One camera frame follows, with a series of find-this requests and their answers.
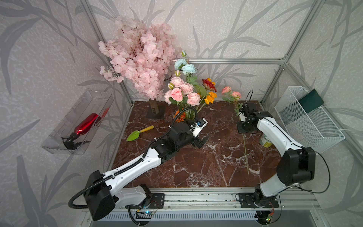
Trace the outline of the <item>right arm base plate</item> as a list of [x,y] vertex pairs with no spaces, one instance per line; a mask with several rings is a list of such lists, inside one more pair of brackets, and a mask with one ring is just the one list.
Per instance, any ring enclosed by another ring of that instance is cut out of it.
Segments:
[[240,203],[241,208],[279,208],[276,196],[265,197],[258,192],[238,193],[235,195],[235,199]]

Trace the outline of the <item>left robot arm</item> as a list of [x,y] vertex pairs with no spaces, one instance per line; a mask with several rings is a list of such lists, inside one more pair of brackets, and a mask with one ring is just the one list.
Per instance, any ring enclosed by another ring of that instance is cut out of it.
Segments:
[[92,219],[98,221],[106,217],[117,206],[139,205],[151,196],[145,186],[136,186],[130,190],[125,186],[150,169],[172,159],[184,146],[191,144],[201,148],[207,138],[200,139],[198,134],[208,124],[205,118],[196,123],[175,123],[159,139],[153,140],[146,152],[116,169],[105,172],[93,172],[86,183],[90,190],[83,193]]

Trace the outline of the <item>pink ranunculus flower stem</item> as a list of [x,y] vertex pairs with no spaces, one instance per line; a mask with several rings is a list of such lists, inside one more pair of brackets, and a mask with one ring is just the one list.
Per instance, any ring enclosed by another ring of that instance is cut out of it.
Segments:
[[[164,101],[167,104],[169,104],[167,101],[168,91],[164,94]],[[183,95],[183,97],[184,97],[184,99],[183,99],[183,103],[182,103],[182,109],[187,108],[187,107],[197,108],[197,106],[199,106],[199,104],[201,102],[200,95],[198,93],[196,93],[195,91],[193,91],[189,95]]]

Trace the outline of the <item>peach pink peony stem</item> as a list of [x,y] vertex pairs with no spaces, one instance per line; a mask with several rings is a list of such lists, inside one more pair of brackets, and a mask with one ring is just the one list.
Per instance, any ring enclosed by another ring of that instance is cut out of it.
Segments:
[[[233,104],[236,116],[240,116],[240,114],[242,113],[240,110],[242,108],[242,104],[240,103],[240,99],[242,97],[241,93],[238,91],[232,91],[231,87],[225,86],[222,89],[221,94],[223,95],[223,100],[225,100],[230,104]],[[246,149],[246,140],[244,135],[243,135],[243,142],[244,142],[244,158],[245,158],[247,173],[250,174],[250,167],[249,167],[247,149]]]

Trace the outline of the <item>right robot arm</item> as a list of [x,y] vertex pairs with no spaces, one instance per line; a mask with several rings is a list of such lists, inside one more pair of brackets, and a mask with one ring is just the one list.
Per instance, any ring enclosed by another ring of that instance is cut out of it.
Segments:
[[257,187],[262,197],[273,197],[298,183],[311,181],[315,177],[316,152],[303,147],[284,131],[267,111],[258,111],[254,103],[240,108],[240,133],[256,130],[266,135],[281,155],[276,173]]

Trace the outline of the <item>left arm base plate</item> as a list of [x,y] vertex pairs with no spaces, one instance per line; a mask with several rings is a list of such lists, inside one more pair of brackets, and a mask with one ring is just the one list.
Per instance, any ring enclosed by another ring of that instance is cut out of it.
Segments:
[[130,209],[162,209],[164,207],[165,194],[152,194],[147,196],[139,205],[129,205]]

